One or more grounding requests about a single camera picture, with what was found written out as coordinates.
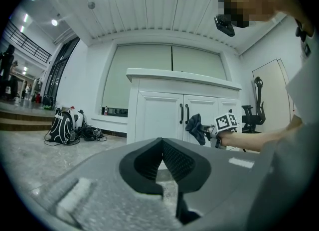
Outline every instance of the stair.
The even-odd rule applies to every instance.
[[[49,131],[54,117],[15,114],[0,111],[0,130],[2,131]]]

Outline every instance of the cabinet handle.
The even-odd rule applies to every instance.
[[[188,104],[186,104],[185,107],[187,108],[187,120],[185,121],[185,124],[188,124],[188,121],[189,121],[189,107],[188,107]]]
[[[179,121],[179,124],[182,124],[183,117],[184,117],[184,108],[183,108],[183,104],[179,104],[179,106],[181,107],[181,120]]]

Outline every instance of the balcony railing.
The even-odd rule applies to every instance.
[[[10,20],[5,27],[3,34],[42,62],[48,62],[51,54],[42,49],[25,34],[21,33],[20,30]]]

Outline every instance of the human arm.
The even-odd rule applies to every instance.
[[[233,146],[241,149],[260,151],[268,141],[279,140],[289,133],[296,131],[302,125],[302,120],[294,115],[289,125],[279,131],[267,133],[233,133],[223,131],[220,133],[223,146]]]

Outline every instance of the marble floor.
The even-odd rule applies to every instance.
[[[126,145],[126,138],[106,135],[107,141],[84,141],[76,145],[44,144],[46,131],[0,131],[0,161],[12,184],[37,198],[55,179],[101,151]],[[169,173],[160,173],[157,183],[163,186],[163,203],[172,216],[177,204],[177,184]]]

